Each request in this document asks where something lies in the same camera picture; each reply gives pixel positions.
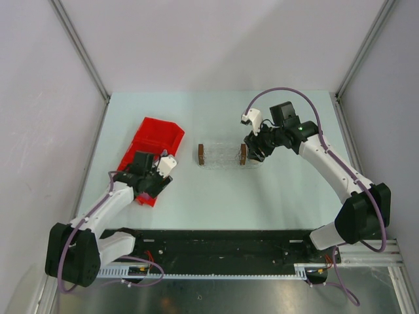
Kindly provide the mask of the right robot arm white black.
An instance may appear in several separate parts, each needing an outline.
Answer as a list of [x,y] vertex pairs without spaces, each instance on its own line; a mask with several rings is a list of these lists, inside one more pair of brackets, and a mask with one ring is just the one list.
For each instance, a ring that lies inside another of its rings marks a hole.
[[270,108],[273,125],[267,126],[258,109],[246,109],[241,123],[252,130],[244,139],[250,160],[262,163],[277,147],[291,149],[311,164],[337,194],[342,207],[334,221],[310,232],[302,246],[309,262],[318,262],[326,249],[355,244],[380,233],[382,252],[386,227],[390,222],[391,192],[384,184],[374,184],[337,155],[313,121],[301,122],[293,104],[285,102]]

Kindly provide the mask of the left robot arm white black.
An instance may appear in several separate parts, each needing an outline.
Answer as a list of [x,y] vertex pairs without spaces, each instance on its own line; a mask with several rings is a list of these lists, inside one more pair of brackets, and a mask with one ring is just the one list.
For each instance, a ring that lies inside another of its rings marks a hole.
[[137,151],[125,168],[108,173],[107,190],[84,215],[67,224],[53,225],[45,273],[57,279],[61,293],[90,286],[102,267],[119,258],[135,262],[143,257],[145,246],[133,232],[116,231],[106,238],[102,234],[110,221],[138,196],[157,197],[171,183],[170,173],[176,166],[177,160],[167,152],[156,155]]

